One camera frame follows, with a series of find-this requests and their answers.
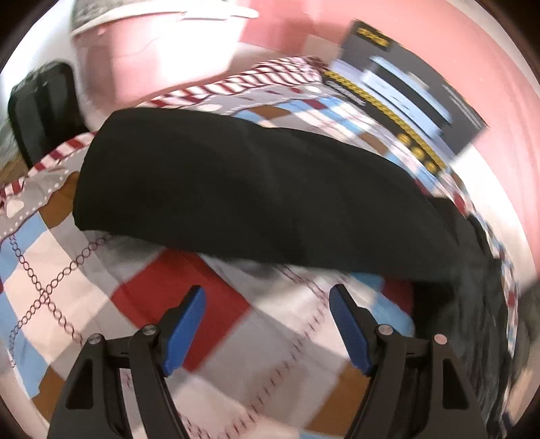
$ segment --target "plaid blanket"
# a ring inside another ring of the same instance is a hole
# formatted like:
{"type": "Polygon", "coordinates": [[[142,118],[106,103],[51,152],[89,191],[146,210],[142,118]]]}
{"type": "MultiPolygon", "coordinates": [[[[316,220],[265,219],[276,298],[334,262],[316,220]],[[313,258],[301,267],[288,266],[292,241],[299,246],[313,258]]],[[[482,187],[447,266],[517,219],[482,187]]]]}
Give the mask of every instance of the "plaid blanket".
{"type": "MultiPolygon", "coordinates": [[[[453,200],[464,215],[478,218],[492,252],[503,260],[513,352],[512,265],[460,179],[451,169],[437,175],[426,170],[414,151],[322,85],[321,68],[312,58],[277,59],[143,105],[212,111],[263,127],[331,136],[386,157],[426,192],[453,200]]],[[[131,335],[155,323],[191,285],[199,284],[207,292],[206,314],[183,367],[167,379],[191,436],[343,436],[368,379],[348,360],[329,313],[329,289],[345,284],[379,323],[411,335],[407,285],[369,274],[222,261],[99,231],[81,232],[73,222],[72,202],[92,139],[87,133],[60,145],[28,177],[0,193],[0,337],[43,418],[50,420],[89,335],[131,335]]],[[[133,435],[145,437],[130,373],[123,370],[121,376],[133,435]]]]}

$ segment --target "black cloth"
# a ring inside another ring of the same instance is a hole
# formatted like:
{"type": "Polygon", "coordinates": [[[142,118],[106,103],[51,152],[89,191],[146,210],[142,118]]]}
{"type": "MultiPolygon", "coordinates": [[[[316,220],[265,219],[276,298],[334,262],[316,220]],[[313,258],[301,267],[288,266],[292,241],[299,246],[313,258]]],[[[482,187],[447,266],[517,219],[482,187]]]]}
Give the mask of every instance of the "black cloth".
{"type": "Polygon", "coordinates": [[[417,336],[449,338],[497,428],[511,370],[500,261],[474,218],[388,160],[241,119],[123,110],[88,150],[73,216],[82,230],[221,258],[415,281],[417,336]]]}
{"type": "Polygon", "coordinates": [[[512,367],[501,261],[492,257],[485,232],[475,218],[463,217],[448,199],[430,201],[459,245],[463,265],[454,280],[415,283],[416,337],[447,336],[465,365],[482,415],[490,429],[497,430],[512,367]]]}

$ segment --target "grey fabric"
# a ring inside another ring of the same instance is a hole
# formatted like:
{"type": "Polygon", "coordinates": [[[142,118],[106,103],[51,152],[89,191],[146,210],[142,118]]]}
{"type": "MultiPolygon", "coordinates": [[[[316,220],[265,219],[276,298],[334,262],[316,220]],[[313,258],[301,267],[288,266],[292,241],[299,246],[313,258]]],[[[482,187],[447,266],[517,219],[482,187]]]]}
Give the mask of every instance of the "grey fabric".
{"type": "Polygon", "coordinates": [[[514,365],[512,367],[512,385],[517,382],[521,372],[527,366],[531,352],[531,341],[527,325],[523,319],[517,325],[516,350],[514,352],[514,365]]]}
{"type": "Polygon", "coordinates": [[[540,336],[540,282],[521,295],[518,309],[519,320],[524,322],[532,344],[540,336]]]}
{"type": "Polygon", "coordinates": [[[0,377],[2,377],[7,372],[10,372],[11,370],[11,362],[8,356],[8,347],[0,338],[0,377]]]}
{"type": "Polygon", "coordinates": [[[19,148],[8,121],[0,122],[0,169],[17,155],[19,148]]]}
{"type": "Polygon", "coordinates": [[[71,15],[71,30],[74,31],[82,25],[92,21],[101,15],[131,3],[144,3],[151,0],[76,0],[71,15]]]}

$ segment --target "clamp jaw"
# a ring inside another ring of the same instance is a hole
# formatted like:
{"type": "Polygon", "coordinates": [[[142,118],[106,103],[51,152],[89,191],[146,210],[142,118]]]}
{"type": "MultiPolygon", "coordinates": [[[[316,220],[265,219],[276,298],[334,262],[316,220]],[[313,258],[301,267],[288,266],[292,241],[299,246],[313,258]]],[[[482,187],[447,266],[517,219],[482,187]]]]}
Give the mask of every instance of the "clamp jaw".
{"type": "MultiPolygon", "coordinates": [[[[149,439],[190,439],[165,383],[180,367],[203,318],[205,292],[192,287],[157,325],[132,337],[84,344],[59,397],[48,439],[132,439],[119,369],[131,369],[149,439]]],[[[352,363],[372,377],[346,439],[487,439],[466,375],[442,335],[403,337],[378,325],[343,285],[330,310],[352,363]]]]}
{"type": "Polygon", "coordinates": [[[487,439],[473,388],[446,337],[378,325],[343,285],[330,311],[353,365],[372,377],[345,439],[487,439]]]}

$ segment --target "bed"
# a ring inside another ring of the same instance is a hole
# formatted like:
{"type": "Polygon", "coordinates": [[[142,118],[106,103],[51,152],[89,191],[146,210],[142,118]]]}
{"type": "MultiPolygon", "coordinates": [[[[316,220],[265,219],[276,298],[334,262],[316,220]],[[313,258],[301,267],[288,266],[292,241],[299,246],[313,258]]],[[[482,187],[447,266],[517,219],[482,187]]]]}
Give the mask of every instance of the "bed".
{"type": "MultiPolygon", "coordinates": [[[[491,251],[503,260],[512,352],[517,325],[512,266],[461,181],[444,172],[436,184],[425,184],[431,182],[429,173],[407,148],[322,84],[324,68],[317,58],[276,59],[140,106],[211,111],[269,129],[331,136],[387,157],[433,196],[450,198],[479,219],[491,251]]],[[[343,283],[379,323],[412,335],[410,286],[369,274],[223,261],[103,232],[81,232],[73,222],[73,195],[92,139],[86,133],[68,140],[37,163],[28,178],[3,192],[2,337],[44,422],[50,420],[80,343],[89,335],[127,336],[156,322],[178,301],[179,291],[200,284],[208,294],[201,327],[206,335],[195,339],[184,367],[167,382],[191,433],[344,435],[368,380],[348,362],[329,318],[329,288],[343,283]]],[[[144,430],[133,410],[130,381],[125,371],[124,393],[131,398],[129,417],[138,437],[144,430]]]]}

